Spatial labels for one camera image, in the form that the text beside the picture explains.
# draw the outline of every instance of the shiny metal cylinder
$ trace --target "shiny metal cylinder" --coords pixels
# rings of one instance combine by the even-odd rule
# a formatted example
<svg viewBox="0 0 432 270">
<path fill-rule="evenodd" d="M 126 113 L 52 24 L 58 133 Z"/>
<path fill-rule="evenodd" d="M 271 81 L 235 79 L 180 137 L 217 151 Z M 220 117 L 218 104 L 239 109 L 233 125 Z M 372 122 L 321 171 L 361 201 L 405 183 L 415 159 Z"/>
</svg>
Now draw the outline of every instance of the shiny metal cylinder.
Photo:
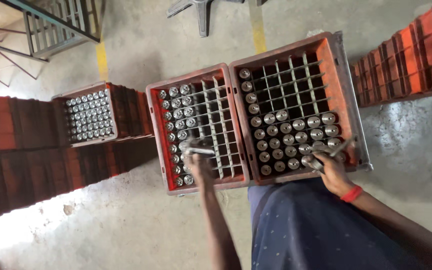
<svg viewBox="0 0 432 270">
<path fill-rule="evenodd" d="M 241 79 L 247 79 L 251 76 L 251 72 L 247 68 L 243 68 L 239 71 L 239 76 Z"/>
<path fill-rule="evenodd" d="M 281 130 L 282 133 L 288 134 L 291 132 L 291 129 L 293 128 L 291 127 L 290 123 L 282 123 L 281 126 L 279 126 L 279 129 Z"/>
<path fill-rule="evenodd" d="M 261 162 L 267 163 L 269 161 L 269 159 L 271 158 L 271 156 L 269 156 L 268 152 L 261 152 L 259 154 L 259 160 Z"/>
<path fill-rule="evenodd" d="M 268 143 L 266 141 L 259 141 L 256 144 L 256 147 L 258 148 L 258 150 L 260 151 L 265 151 L 266 149 L 268 149 Z"/>
<path fill-rule="evenodd" d="M 249 92 L 253 89 L 253 84 L 251 84 L 250 82 L 244 82 L 241 84 L 241 89 L 244 92 Z"/>
<path fill-rule="evenodd" d="M 317 140 L 321 140 L 325 134 L 321 129 L 315 128 L 311 130 L 311 133 L 309 133 L 309 135 L 313 140 L 317 141 Z"/>
<path fill-rule="evenodd" d="M 271 140 L 269 140 L 269 147 L 271 147 L 272 149 L 278 149 L 280 145 L 281 143 L 277 138 L 272 138 Z"/>
<path fill-rule="evenodd" d="M 340 145 L 340 144 L 341 144 L 341 140 L 338 139 L 338 138 L 332 138 L 332 139 L 329 139 L 329 140 L 328 140 L 328 146 L 329 146 L 329 148 L 331 148 L 331 149 L 336 149 L 336 148 L 338 148 L 338 145 Z"/>
<path fill-rule="evenodd" d="M 308 140 L 308 134 L 306 134 L 306 132 L 300 131 L 294 135 L 294 139 L 298 143 L 305 143 Z"/>
<path fill-rule="evenodd" d="M 324 129 L 324 132 L 326 132 L 327 136 L 334 137 L 339 134 L 339 128 L 335 125 L 329 125 Z"/>
<path fill-rule="evenodd" d="M 246 95 L 246 102 L 249 104 L 253 104 L 256 102 L 256 94 L 255 93 L 249 93 Z"/>
<path fill-rule="evenodd" d="M 285 145 L 294 144 L 294 137 L 293 137 L 293 135 L 291 135 L 291 134 L 284 135 L 284 137 L 283 137 L 283 143 Z"/>
<path fill-rule="evenodd" d="M 282 161 L 276 161 L 276 163 L 274 164 L 274 169 L 277 172 L 282 172 L 284 171 L 284 169 L 286 169 L 286 164 L 284 164 L 284 162 Z"/>
<path fill-rule="evenodd" d="M 262 129 L 256 129 L 256 131 L 254 132 L 254 137 L 258 140 L 261 140 L 265 137 L 266 133 L 264 130 Z"/>
<path fill-rule="evenodd" d="M 311 154 L 311 146 L 309 146 L 309 144 L 300 144 L 298 149 L 299 152 L 303 155 Z"/>
<path fill-rule="evenodd" d="M 257 114 L 259 113 L 259 105 L 258 104 L 251 104 L 249 105 L 249 113 L 250 114 Z"/>
<path fill-rule="evenodd" d="M 293 156 L 296 156 L 298 151 L 293 146 L 286 146 L 286 148 L 284 149 L 284 153 L 286 154 L 286 156 L 292 158 Z"/>
<path fill-rule="evenodd" d="M 276 134 L 278 134 L 278 128 L 275 125 L 271 125 L 268 126 L 266 132 L 268 133 L 269 136 L 276 136 Z"/>
<path fill-rule="evenodd" d="M 321 124 L 321 120 L 317 116 L 311 116 L 308 118 L 309 127 L 318 127 Z"/>
<path fill-rule="evenodd" d="M 276 116 L 272 113 L 268 113 L 264 116 L 264 122 L 268 125 L 273 124 L 276 121 Z"/>
<path fill-rule="evenodd" d="M 281 149 L 274 149 L 273 150 L 273 158 L 280 160 L 284 156 L 283 150 Z"/>
<path fill-rule="evenodd" d="M 271 174 L 271 167 L 269 167 L 269 165 L 263 165 L 261 167 L 261 174 L 270 175 Z"/>
<path fill-rule="evenodd" d="M 251 126 L 253 126 L 253 127 L 261 126 L 261 118 L 259 118 L 257 116 L 251 118 Z"/>
</svg>

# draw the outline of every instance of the red plastic crate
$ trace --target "red plastic crate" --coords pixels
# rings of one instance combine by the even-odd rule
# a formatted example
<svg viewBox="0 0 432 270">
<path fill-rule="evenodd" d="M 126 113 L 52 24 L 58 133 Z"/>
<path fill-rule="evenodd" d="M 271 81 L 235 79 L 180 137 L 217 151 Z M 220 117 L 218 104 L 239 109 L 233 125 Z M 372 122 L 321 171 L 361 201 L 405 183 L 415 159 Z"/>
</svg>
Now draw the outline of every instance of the red plastic crate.
<svg viewBox="0 0 432 270">
<path fill-rule="evenodd" d="M 215 175 L 217 175 L 218 173 L 219 174 L 218 174 L 218 176 L 215 177 L 214 187 L 215 187 L 215 189 L 230 189 L 230 188 L 245 187 L 249 184 L 249 180 L 250 180 L 249 179 L 249 170 L 247 168 L 246 159 L 244 156 L 245 152 L 244 152 L 244 148 L 243 148 L 243 140 L 241 138 L 240 126 L 238 123 L 236 107 L 235 107 L 234 98 L 233 98 L 233 95 L 231 92 L 232 86 L 231 86 L 231 80 L 230 80 L 230 76 L 229 76 L 229 72 L 228 72 L 228 66 L 226 64 L 222 63 L 222 64 L 218 64 L 218 65 L 215 65 L 215 66 L 212 66 L 209 68 L 197 70 L 197 71 L 194 71 L 192 73 L 189 73 L 189 74 L 186 74 L 183 76 L 168 79 L 168 80 L 158 82 L 158 83 L 153 83 L 153 84 L 150 84 L 146 87 L 149 110 L 150 110 L 151 119 L 153 122 L 154 134 L 156 136 L 156 144 L 157 144 L 158 153 L 159 153 L 159 160 L 161 163 L 161 171 L 163 174 L 163 180 L 164 180 L 165 188 L 166 188 L 166 191 L 169 195 L 177 195 L 177 194 L 197 192 L 198 188 L 196 187 L 195 184 L 191 184 L 191 185 L 185 185 L 184 184 L 181 187 L 177 187 L 175 182 L 174 182 L 176 177 L 178 177 L 179 175 L 183 175 L 183 173 L 176 175 L 172 172 L 172 167 L 174 164 L 172 164 L 170 161 L 171 153 L 169 152 L 169 146 L 171 143 L 167 139 L 168 132 L 164 128 L 165 121 L 162 118 L 163 113 L 167 112 L 167 110 L 164 110 L 161 107 L 161 100 L 159 99 L 159 92 L 161 90 L 168 91 L 171 87 L 177 87 L 179 89 L 179 87 L 181 85 L 193 85 L 196 93 L 198 93 L 198 94 L 191 94 L 191 96 L 194 97 L 195 95 L 198 95 L 198 99 L 200 99 L 200 101 L 202 101 L 202 100 L 206 100 L 202 95 L 203 93 L 205 93 L 203 91 L 203 82 L 204 82 L 204 85 L 207 86 L 206 87 L 206 89 L 207 89 L 206 93 L 210 93 L 210 92 L 214 91 L 213 94 L 216 94 L 216 92 L 218 92 L 221 95 L 222 100 L 227 100 L 227 106 L 228 107 L 224 109 L 225 110 L 224 112 L 225 112 L 225 114 L 230 115 L 230 120 L 226 119 L 227 115 L 223 115 L 224 117 L 222 117 L 222 118 L 224 119 L 226 124 L 232 125 L 232 131 L 231 131 L 232 134 L 228 135 L 229 140 L 226 140 L 226 138 L 225 138 L 224 141 L 221 142 L 222 145 L 218 146 L 218 149 L 221 150 L 222 149 L 221 147 L 226 147 L 229 145 L 228 147 L 230 150 L 230 156 L 231 156 L 231 160 L 233 161 L 233 164 L 240 164 L 240 165 L 237 165 L 237 167 L 233 167 L 234 168 L 233 169 L 234 170 L 234 176 L 232 176 L 233 170 L 230 169 L 231 173 L 229 171 L 227 171 L 226 168 L 229 168 L 229 167 L 218 166 L 216 164 L 216 166 L 218 166 L 218 169 L 214 170 L 214 171 L 216 171 Z M 192 107 L 194 107 L 194 108 L 195 107 L 203 107 L 203 106 L 205 106 L 206 103 L 215 102 L 215 99 L 213 99 L 214 98 L 213 96 L 211 96 L 210 98 L 212 101 L 197 102 L 198 104 L 201 104 L 201 105 L 193 105 Z M 214 111 L 214 113 L 216 113 L 216 114 L 218 112 L 222 112 L 222 110 L 219 108 L 212 108 L 211 111 Z M 202 129 L 206 129 L 206 127 L 209 128 L 209 125 L 205 125 L 205 127 L 202 127 Z M 224 160 L 223 160 L 223 157 L 219 157 L 219 159 L 221 160 L 221 164 L 224 164 L 224 163 L 231 164 L 231 161 L 229 161 L 229 157 L 227 159 L 224 159 Z M 214 167 L 214 164 L 216 163 L 215 160 L 213 159 L 213 160 L 211 160 L 211 162 L 213 162 L 213 167 Z M 183 172 L 183 168 L 182 168 L 183 164 L 178 163 L 178 165 L 181 167 L 181 171 Z"/>
</svg>

